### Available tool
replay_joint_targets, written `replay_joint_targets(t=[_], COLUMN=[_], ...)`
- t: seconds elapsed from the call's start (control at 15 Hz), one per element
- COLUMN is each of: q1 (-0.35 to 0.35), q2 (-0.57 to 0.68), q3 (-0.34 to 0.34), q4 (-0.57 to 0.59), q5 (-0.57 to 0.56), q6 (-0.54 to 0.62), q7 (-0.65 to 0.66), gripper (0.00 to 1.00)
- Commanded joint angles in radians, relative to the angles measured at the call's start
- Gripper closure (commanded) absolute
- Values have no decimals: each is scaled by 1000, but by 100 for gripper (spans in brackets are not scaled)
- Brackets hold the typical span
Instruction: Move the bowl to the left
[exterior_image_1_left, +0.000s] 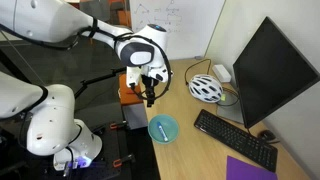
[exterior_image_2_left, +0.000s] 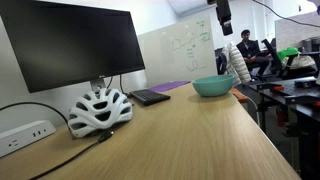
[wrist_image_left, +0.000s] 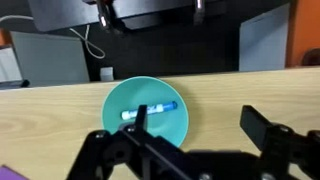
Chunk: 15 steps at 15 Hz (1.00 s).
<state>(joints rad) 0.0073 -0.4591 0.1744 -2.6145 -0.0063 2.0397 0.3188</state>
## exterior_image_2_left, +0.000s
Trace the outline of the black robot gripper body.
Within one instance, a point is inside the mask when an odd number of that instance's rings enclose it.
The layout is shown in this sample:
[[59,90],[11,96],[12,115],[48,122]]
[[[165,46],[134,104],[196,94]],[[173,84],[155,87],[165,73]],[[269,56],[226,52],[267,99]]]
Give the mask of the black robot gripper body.
[[216,0],[216,12],[221,24],[231,19],[231,11],[228,0]]

